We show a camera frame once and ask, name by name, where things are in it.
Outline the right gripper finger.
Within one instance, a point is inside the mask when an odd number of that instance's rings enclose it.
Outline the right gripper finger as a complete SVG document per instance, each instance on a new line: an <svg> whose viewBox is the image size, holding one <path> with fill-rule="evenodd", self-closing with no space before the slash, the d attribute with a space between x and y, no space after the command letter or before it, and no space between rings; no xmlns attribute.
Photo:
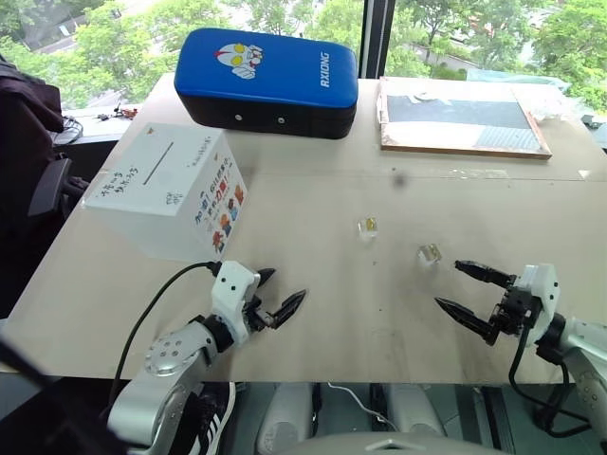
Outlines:
<svg viewBox="0 0 607 455"><path fill-rule="evenodd" d="M514 274L507 274L471 260L457 260L454 262L454 267L477 281L493 283L501 288L509 288L517 279Z"/></svg>
<svg viewBox="0 0 607 455"><path fill-rule="evenodd" d="M494 306L489 320L482 320L476 317L467 307L453 300L445 298L435 298L434 300L453 320L468 328L476 335L479 335L487 345L495 344L499 335L499 328L495 322L499 308L498 305Z"/></svg>

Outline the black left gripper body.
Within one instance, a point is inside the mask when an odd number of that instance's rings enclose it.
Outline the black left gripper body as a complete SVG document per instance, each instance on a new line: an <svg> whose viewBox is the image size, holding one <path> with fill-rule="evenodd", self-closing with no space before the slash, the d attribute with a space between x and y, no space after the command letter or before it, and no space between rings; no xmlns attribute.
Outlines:
<svg viewBox="0 0 607 455"><path fill-rule="evenodd" d="M250 332L261 332L266 328L276 329L276 319L269 312L261 308L262 301L257 296L253 296L245 304L243 315L244 321Z"/></svg>

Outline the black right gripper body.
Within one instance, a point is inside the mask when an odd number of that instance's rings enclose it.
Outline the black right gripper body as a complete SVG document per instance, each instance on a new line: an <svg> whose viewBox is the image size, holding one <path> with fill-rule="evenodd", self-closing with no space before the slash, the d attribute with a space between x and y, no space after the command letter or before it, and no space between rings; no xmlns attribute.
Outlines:
<svg viewBox="0 0 607 455"><path fill-rule="evenodd" d="M542 300L528 289L510 286L496 305L490 320L499 332L519 336L524 329L532 329L542 311Z"/></svg>

